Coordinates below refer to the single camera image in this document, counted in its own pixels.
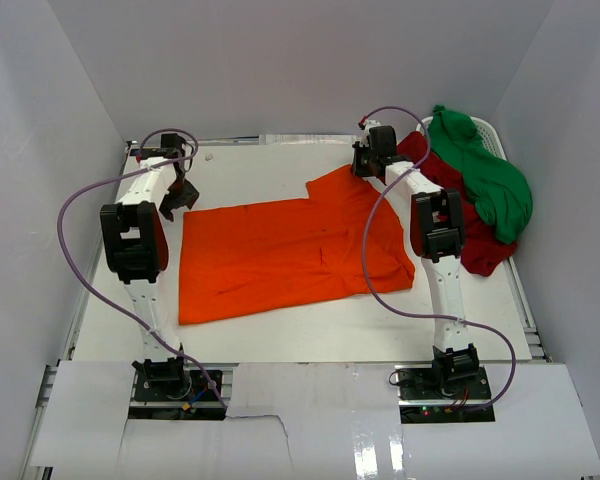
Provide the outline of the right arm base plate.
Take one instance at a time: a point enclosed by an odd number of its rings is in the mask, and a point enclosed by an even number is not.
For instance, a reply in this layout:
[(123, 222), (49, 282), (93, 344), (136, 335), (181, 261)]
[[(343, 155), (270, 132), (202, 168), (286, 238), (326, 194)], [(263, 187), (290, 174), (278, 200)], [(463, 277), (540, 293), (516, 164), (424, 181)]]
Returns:
[(397, 368), (388, 378), (398, 390), (403, 425), (492, 423), (492, 406), (477, 407), (491, 400), (491, 389), (483, 367), (474, 379), (442, 387), (431, 368)]

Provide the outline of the orange t shirt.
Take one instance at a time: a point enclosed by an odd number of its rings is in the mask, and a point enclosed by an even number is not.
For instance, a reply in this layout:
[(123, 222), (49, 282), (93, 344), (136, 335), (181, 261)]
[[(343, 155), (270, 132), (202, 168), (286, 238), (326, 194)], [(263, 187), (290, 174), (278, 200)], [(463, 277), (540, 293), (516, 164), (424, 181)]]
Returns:
[(368, 181), (343, 166), (306, 189), (305, 198), (184, 214), (180, 324), (412, 287), (400, 220)]

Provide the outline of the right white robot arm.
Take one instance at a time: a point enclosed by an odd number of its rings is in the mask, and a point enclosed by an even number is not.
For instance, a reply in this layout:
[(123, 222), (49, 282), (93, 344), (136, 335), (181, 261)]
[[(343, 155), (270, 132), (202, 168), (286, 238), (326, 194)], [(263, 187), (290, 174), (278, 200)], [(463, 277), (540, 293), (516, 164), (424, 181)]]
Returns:
[(409, 239), (426, 273), (434, 314), (433, 390), (452, 399), (479, 371), (477, 349), (467, 326), (459, 269), (466, 243), (461, 194), (429, 180), (407, 156), (397, 153), (394, 129), (374, 120), (361, 123), (353, 144), (352, 173), (392, 185), (410, 205)]

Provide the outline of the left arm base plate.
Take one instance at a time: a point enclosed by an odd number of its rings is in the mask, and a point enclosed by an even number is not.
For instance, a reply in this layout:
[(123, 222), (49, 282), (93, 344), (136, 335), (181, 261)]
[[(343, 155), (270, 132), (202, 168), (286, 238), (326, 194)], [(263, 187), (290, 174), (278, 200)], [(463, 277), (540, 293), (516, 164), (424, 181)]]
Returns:
[(183, 384), (160, 388), (151, 386), (143, 373), (134, 378), (128, 409), (130, 420), (223, 421), (220, 405), (209, 382), (199, 370), (188, 370)]

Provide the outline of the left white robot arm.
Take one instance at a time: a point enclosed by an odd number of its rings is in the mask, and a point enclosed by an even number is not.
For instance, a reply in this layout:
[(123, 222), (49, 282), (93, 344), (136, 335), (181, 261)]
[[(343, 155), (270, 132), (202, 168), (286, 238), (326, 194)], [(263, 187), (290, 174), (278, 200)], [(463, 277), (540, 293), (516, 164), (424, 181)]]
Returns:
[(162, 221), (172, 222), (176, 210), (192, 209), (199, 198), (186, 179), (192, 162), (185, 157), (192, 153), (193, 147), (180, 133), (162, 131), (158, 148), (136, 151), (138, 167), (144, 172), (117, 203), (103, 206), (99, 214), (109, 270), (124, 284), (135, 315), (143, 321), (144, 359), (133, 366), (151, 387), (171, 399), (189, 392), (192, 377), (184, 369), (184, 359), (169, 350), (183, 348), (160, 296), (161, 275), (169, 263)]

